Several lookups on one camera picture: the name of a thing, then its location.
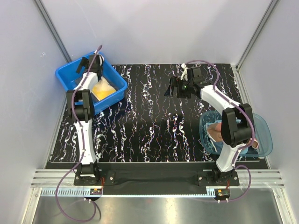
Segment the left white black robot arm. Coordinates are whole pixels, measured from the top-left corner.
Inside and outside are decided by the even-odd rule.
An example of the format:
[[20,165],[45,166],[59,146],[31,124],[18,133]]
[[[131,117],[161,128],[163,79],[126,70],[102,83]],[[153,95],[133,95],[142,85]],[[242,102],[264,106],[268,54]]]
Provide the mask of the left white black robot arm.
[[73,90],[67,91],[69,116],[77,131],[79,162],[75,165],[75,185],[96,185],[101,182],[101,173],[93,147],[92,122],[95,115],[92,89],[102,77],[104,59],[98,53],[83,57],[76,72],[84,70],[82,78]]

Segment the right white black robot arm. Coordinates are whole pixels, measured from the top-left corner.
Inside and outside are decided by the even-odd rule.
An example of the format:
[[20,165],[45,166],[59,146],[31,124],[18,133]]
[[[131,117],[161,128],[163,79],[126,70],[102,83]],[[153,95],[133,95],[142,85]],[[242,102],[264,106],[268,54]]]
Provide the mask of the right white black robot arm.
[[223,148],[212,170],[212,179],[214,183],[223,185],[233,175],[241,151],[254,143],[255,128],[251,106],[240,104],[222,93],[203,77],[200,67],[185,68],[180,77],[172,76],[165,96],[173,94],[178,98],[197,96],[221,114]]

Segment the brown towel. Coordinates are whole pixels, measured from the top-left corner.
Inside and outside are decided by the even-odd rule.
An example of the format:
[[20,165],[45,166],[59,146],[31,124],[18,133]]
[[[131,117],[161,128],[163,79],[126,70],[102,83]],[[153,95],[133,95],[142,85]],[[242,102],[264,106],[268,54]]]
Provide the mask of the brown towel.
[[209,137],[209,141],[213,145],[213,148],[216,152],[220,152],[223,148],[223,138],[221,135],[221,126],[222,123],[207,123],[206,124],[206,131],[207,135]]

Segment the yellow towel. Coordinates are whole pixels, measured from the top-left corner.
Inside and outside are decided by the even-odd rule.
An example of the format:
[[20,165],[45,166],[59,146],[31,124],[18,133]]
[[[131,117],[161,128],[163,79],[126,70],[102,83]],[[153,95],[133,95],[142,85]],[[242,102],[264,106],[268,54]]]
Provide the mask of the yellow towel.
[[93,100],[95,102],[101,101],[115,92],[116,89],[104,77],[102,77],[101,80],[92,88]]

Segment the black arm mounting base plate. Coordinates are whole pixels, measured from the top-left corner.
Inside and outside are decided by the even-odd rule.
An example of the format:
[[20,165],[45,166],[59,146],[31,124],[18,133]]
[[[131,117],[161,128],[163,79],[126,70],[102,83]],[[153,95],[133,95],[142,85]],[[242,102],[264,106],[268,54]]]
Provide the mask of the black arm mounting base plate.
[[74,184],[116,186],[125,183],[182,183],[191,186],[238,186],[235,169],[221,172],[215,162],[126,162],[81,165]]

